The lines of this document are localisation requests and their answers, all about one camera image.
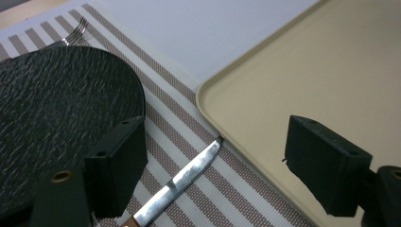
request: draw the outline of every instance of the striped placemat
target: striped placemat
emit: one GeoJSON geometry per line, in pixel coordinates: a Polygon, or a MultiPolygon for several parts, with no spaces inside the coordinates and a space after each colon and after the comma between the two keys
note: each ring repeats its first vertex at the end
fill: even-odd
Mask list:
{"type": "MultiPolygon", "coordinates": [[[[97,1],[0,41],[0,61],[35,51],[71,32],[81,17],[90,27],[84,45],[126,61],[141,79],[147,100],[149,163],[119,226],[218,136],[195,104],[199,83],[124,26],[97,1]]],[[[311,226],[291,205],[225,145],[215,162],[153,226],[311,226]]]]}

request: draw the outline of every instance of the knife blade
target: knife blade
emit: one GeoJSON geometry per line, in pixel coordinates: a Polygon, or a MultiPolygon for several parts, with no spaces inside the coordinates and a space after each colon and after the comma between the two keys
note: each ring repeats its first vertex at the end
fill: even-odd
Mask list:
{"type": "Polygon", "coordinates": [[[145,227],[157,219],[166,208],[188,188],[218,156],[223,138],[219,136],[175,177],[157,192],[145,205],[121,227],[145,227]]]}

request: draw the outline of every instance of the black plate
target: black plate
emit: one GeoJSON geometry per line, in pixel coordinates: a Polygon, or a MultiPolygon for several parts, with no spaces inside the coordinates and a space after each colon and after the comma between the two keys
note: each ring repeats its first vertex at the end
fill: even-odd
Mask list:
{"type": "Polygon", "coordinates": [[[91,47],[41,50],[0,63],[0,217],[24,207],[53,169],[83,166],[117,123],[145,116],[139,78],[91,47]]]}

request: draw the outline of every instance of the beige tray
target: beige tray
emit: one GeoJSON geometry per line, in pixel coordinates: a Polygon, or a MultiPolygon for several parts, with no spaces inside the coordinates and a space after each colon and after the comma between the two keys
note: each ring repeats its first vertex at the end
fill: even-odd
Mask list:
{"type": "Polygon", "coordinates": [[[401,166],[401,3],[328,1],[274,41],[268,38],[203,83],[202,114],[275,187],[319,226],[333,218],[282,162],[291,114],[315,119],[401,166]]]}

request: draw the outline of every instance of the wooden knife handle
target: wooden knife handle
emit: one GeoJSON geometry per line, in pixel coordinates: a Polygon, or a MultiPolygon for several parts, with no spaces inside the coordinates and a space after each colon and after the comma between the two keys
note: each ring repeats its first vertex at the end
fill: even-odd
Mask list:
{"type": "Polygon", "coordinates": [[[124,224],[121,225],[121,227],[141,227],[139,224],[136,222],[136,220],[133,217],[130,217],[124,224]]]}

